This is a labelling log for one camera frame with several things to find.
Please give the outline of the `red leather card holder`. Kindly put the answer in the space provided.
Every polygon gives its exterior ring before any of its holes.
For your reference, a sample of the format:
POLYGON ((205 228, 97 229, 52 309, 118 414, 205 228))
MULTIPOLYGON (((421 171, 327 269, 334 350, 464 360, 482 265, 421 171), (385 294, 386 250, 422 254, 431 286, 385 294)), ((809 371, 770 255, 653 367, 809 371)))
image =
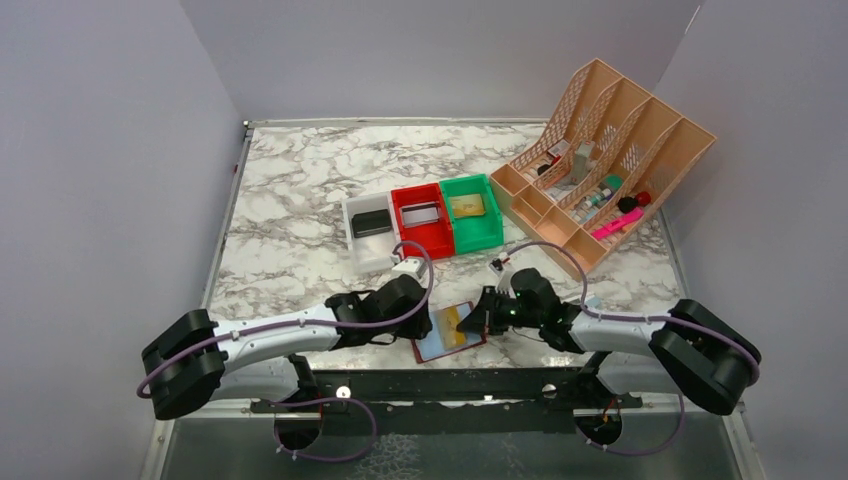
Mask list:
MULTIPOLYGON (((471 312, 474 307, 474 304, 472 302, 464 302, 453 306, 461 306, 460 311, 462 313, 463 320, 471 312)), ((442 346, 438 326, 435 323, 436 313, 443 309, 430 313, 430 320, 432 324, 431 331, 423 339, 411 341, 414 357, 417 364, 431 362, 436 359, 457 354, 458 352, 462 352, 464 350, 476 348, 486 343, 486 337, 484 335, 464 333, 467 339, 466 344, 464 346, 460 346, 454 349, 445 349, 442 346)))

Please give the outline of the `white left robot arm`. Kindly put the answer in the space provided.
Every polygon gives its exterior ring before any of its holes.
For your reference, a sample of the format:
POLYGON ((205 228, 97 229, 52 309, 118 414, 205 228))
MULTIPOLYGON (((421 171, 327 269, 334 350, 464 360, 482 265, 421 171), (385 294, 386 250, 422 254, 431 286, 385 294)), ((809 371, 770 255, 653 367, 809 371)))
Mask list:
POLYGON ((380 335, 422 339, 432 329, 431 285, 408 274, 376 290, 334 294, 323 303, 255 321, 213 320, 205 309, 183 314, 141 353, 145 376, 136 389, 153 404, 158 420, 172 420, 207 403, 229 398, 268 398, 276 388, 232 376, 255 364, 293 354, 367 345, 380 335))

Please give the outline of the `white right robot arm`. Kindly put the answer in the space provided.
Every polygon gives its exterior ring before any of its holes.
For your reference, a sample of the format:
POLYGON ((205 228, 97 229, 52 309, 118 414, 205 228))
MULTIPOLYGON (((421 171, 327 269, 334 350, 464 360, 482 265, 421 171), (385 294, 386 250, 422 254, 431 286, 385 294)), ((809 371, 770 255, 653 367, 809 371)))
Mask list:
POLYGON ((507 290, 484 287, 458 330, 494 336, 535 328, 556 351, 590 353, 589 387, 601 397, 678 394, 728 415, 758 379, 759 350, 695 300, 680 300, 664 315, 616 314, 560 299, 535 268, 509 280, 507 290))

